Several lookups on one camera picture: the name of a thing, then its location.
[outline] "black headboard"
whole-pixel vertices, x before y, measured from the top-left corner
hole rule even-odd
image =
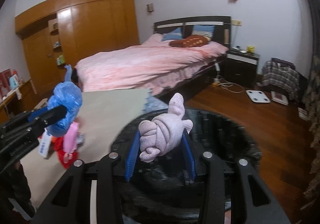
[[[230,48],[231,17],[230,16],[196,16],[155,22],[154,33],[169,33],[182,27],[183,38],[191,35],[193,25],[215,25],[212,41]]]

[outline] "black nightstand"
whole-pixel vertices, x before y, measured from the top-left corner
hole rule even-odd
[[[224,78],[245,87],[253,87],[257,76],[259,54],[227,51]]]

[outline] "silver bolt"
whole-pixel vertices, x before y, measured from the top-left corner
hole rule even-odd
[[[111,159],[115,159],[115,158],[117,158],[119,155],[118,155],[118,153],[116,153],[116,152],[112,152],[112,153],[109,153],[109,157],[111,158]]]
[[[248,164],[248,161],[246,159],[240,159],[239,164],[242,166],[246,166]]]
[[[204,153],[203,153],[203,156],[204,156],[205,158],[211,158],[211,157],[212,157],[212,153],[210,153],[210,152],[204,152]]]
[[[74,163],[73,163],[73,165],[74,165],[75,167],[79,167],[79,166],[82,165],[82,161],[81,161],[81,160],[75,160]]]

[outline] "wooden wardrobe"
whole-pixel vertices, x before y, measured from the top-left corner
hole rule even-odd
[[[138,45],[133,0],[47,0],[15,18],[31,78],[39,94],[63,81],[64,64],[98,52]]]

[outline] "plaid cloth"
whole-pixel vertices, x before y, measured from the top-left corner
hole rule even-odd
[[[278,63],[267,61],[262,68],[262,85],[275,85],[289,93],[289,99],[298,98],[299,73],[289,67],[278,66]]]

